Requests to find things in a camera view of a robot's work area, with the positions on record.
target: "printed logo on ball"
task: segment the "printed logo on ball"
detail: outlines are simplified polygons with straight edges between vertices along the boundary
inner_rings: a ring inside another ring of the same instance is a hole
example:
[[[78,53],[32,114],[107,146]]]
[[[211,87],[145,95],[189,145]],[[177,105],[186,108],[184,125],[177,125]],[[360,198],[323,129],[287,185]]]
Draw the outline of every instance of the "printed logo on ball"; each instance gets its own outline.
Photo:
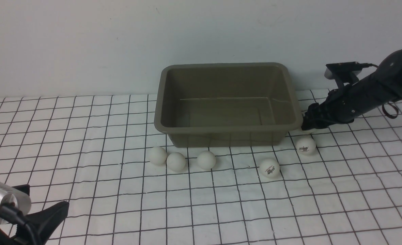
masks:
[[[268,169],[266,169],[265,170],[265,172],[267,173],[267,174],[272,174],[272,172],[275,170],[275,167],[274,166],[270,166]]]

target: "strap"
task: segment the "strap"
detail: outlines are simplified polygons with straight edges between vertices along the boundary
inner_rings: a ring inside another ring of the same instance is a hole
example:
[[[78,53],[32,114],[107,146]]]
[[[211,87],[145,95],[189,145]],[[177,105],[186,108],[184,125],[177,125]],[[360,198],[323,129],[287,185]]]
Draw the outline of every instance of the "strap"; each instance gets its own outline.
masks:
[[[384,104],[383,104],[383,106],[382,106],[383,113],[384,113],[388,118],[390,118],[390,119],[395,119],[395,118],[397,118],[398,115],[399,115],[399,109],[398,109],[394,104],[391,104],[390,102],[388,102],[387,104],[390,105],[390,106],[395,110],[396,115],[394,115],[394,116],[393,116],[393,115],[390,115],[390,114],[387,112],[386,108],[384,108]]]

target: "robotic arm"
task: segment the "robotic arm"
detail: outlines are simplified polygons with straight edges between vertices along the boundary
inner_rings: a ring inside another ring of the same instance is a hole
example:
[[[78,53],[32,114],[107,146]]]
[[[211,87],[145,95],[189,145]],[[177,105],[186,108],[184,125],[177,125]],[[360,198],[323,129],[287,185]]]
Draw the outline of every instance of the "robotic arm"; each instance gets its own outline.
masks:
[[[11,238],[0,229],[0,245],[45,244],[67,217],[69,203],[65,201],[27,215],[31,208],[29,194],[29,185],[10,187],[0,182],[0,224],[17,225],[16,235]]]
[[[377,70],[359,81],[356,75],[370,66]],[[334,79],[338,88],[331,90],[322,104],[314,103],[308,107],[302,130],[349,124],[380,105],[402,100],[402,50],[389,55],[379,66],[358,62],[327,64],[325,77]]]

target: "white wall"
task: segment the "white wall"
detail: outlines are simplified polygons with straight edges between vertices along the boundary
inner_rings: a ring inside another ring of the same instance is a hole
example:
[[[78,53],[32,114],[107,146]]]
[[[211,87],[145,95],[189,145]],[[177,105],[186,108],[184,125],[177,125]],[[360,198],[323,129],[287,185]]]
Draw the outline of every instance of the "white wall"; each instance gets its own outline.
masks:
[[[402,48],[402,0],[0,0],[0,96],[155,93],[172,64],[326,63]]]

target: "white grid mat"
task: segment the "white grid mat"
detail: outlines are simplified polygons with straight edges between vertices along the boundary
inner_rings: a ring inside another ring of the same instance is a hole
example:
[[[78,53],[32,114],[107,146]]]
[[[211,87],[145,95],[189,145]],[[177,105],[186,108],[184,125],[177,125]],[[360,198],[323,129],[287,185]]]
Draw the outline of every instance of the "white grid mat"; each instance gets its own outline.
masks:
[[[297,95],[306,109],[327,92]],[[397,119],[377,109],[319,130],[314,156],[296,153],[291,132],[273,147],[210,148],[218,163],[202,171],[194,162],[207,148],[176,148],[156,131],[155,100],[0,99],[0,181],[30,184],[31,212],[70,202],[48,245],[402,244],[402,102]],[[189,167],[144,164],[153,146]],[[258,175],[268,157],[281,177]]]

